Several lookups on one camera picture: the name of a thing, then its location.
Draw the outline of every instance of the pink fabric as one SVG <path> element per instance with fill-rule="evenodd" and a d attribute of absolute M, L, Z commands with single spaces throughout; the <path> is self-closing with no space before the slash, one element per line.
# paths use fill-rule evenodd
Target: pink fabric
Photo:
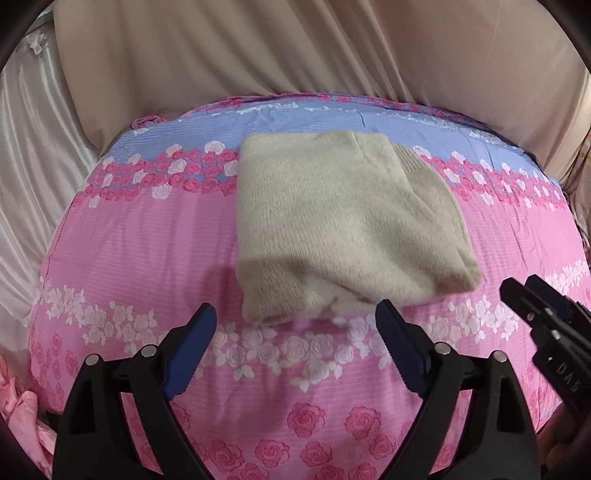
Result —
<path fill-rule="evenodd" d="M 224 145 L 211 140 L 209 150 L 221 155 Z M 167 168 L 176 151 L 163 153 Z M 500 302 L 498 288 L 504 278 L 524 281 L 537 273 L 588 303 L 589 270 L 564 197 L 541 177 L 495 172 L 457 152 L 440 162 L 422 147 L 415 151 L 457 195 L 483 281 L 474 293 L 409 308 L 404 316 L 461 353 L 506 351 L 534 426 L 540 427 L 558 397 L 531 364 L 529 331 Z M 98 165 L 89 185 L 104 181 L 111 164 Z M 174 188 L 170 180 L 156 186 L 140 181 L 133 196 L 119 201 L 103 201 L 110 186 L 104 196 L 94 187 L 90 194 L 83 189 L 64 218 L 41 270 L 30 332 L 30 374 L 43 406 L 63 409 L 86 355 L 130 356 L 186 323 L 207 301 L 217 310 L 219 326 L 173 410 L 214 477 L 379 477 L 420 400 L 404 388 L 372 313 L 268 329 L 247 324 L 233 270 L 233 192 Z M 170 188 L 158 189 L 163 185 Z M 525 201 L 534 197 L 545 200 Z M 133 400 L 124 398 L 140 457 L 157 469 Z M 437 469 L 453 457 L 468 404 L 464 393 Z"/>
<path fill-rule="evenodd" d="M 37 395 L 28 390 L 23 391 L 18 378 L 1 355 L 0 412 L 25 453 L 51 478 L 56 433 L 37 420 Z"/>

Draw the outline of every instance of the silver screw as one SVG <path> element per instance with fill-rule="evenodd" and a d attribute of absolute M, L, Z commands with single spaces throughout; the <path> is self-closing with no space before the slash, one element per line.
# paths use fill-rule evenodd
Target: silver screw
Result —
<path fill-rule="evenodd" d="M 495 350 L 495 353 L 493 353 L 492 356 L 495 358 L 497 362 L 500 362 L 502 364 L 508 360 L 507 354 L 505 352 L 501 352 L 500 350 Z"/>
<path fill-rule="evenodd" d="M 435 351 L 439 355 L 449 355 L 452 352 L 452 347 L 444 342 L 438 342 L 435 344 Z"/>
<path fill-rule="evenodd" d="M 155 345 L 146 345 L 144 348 L 141 349 L 142 356 L 148 358 L 151 356 L 156 355 L 156 351 L 158 349 Z"/>
<path fill-rule="evenodd" d="M 92 367 L 92 365 L 96 365 L 99 360 L 100 357 L 96 353 L 93 353 L 92 355 L 86 357 L 85 364 Z"/>

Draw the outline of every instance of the pink cloth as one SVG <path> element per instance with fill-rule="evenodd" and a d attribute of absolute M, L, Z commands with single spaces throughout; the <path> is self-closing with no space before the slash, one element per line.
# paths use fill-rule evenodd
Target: pink cloth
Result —
<path fill-rule="evenodd" d="M 293 105 L 297 100 L 290 99 L 289 110 L 277 108 L 269 118 L 280 122 L 284 112 L 303 110 Z M 149 156 L 137 153 L 141 137 L 127 134 L 119 150 L 95 168 L 41 268 L 29 341 L 31 380 L 44 407 L 62 410 L 86 355 L 131 356 L 185 324 L 206 301 L 217 310 L 218 329 L 172 407 L 213 476 L 375 480 L 403 441 L 420 399 L 405 389 L 372 312 L 274 328 L 252 326 L 241 316 L 242 292 L 234 274 L 239 141 L 225 135 L 247 127 L 210 132 L 216 119 L 233 125 L 249 112 L 266 115 L 256 108 L 261 111 L 248 106 L 226 117 L 206 109 L 193 112 L 205 120 L 187 140 L 174 136 L 180 127 L 158 124 L 155 131 L 166 134 L 154 137 L 159 150 Z M 349 118 L 361 122 L 357 113 Z M 372 128 L 371 121 L 383 118 L 364 120 Z M 183 126 L 191 115 L 181 120 Z M 468 138 L 472 150 L 440 142 L 437 148 L 447 152 L 441 158 L 430 152 L 427 137 L 409 146 L 451 182 L 482 283 L 474 293 L 409 308 L 404 316 L 432 340 L 463 354 L 507 352 L 538 428 L 558 397 L 531 364 L 535 347 L 529 331 L 501 303 L 498 288 L 504 278 L 524 281 L 536 273 L 588 303 L 589 269 L 559 189 L 531 164 L 524 163 L 528 173 L 468 160 L 489 158 L 485 143 Z M 508 161 L 516 158 L 507 155 Z M 140 458 L 157 469 L 132 398 L 126 395 L 124 403 Z M 453 457 L 468 404 L 464 393 L 437 469 Z"/>
<path fill-rule="evenodd" d="M 32 391 L 23 391 L 18 378 L 1 355 L 0 411 L 22 449 L 51 478 L 56 433 L 37 419 L 37 395 Z"/>

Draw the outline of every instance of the fabric fold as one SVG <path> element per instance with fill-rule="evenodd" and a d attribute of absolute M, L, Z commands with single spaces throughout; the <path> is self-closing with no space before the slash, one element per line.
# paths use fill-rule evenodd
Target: fabric fold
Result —
<path fill-rule="evenodd" d="M 254 323 L 367 312 L 384 298 L 420 303 L 480 280 L 445 182 L 381 134 L 251 135 L 236 227 L 243 315 Z"/>

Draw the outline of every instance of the white satin curtain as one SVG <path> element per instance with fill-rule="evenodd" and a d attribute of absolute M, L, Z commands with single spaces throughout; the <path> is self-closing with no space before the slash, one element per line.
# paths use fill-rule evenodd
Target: white satin curtain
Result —
<path fill-rule="evenodd" d="M 42 50 L 23 39 L 0 74 L 0 353 L 22 379 L 41 260 L 98 161 L 72 104 L 53 23 L 34 33 L 43 35 Z"/>

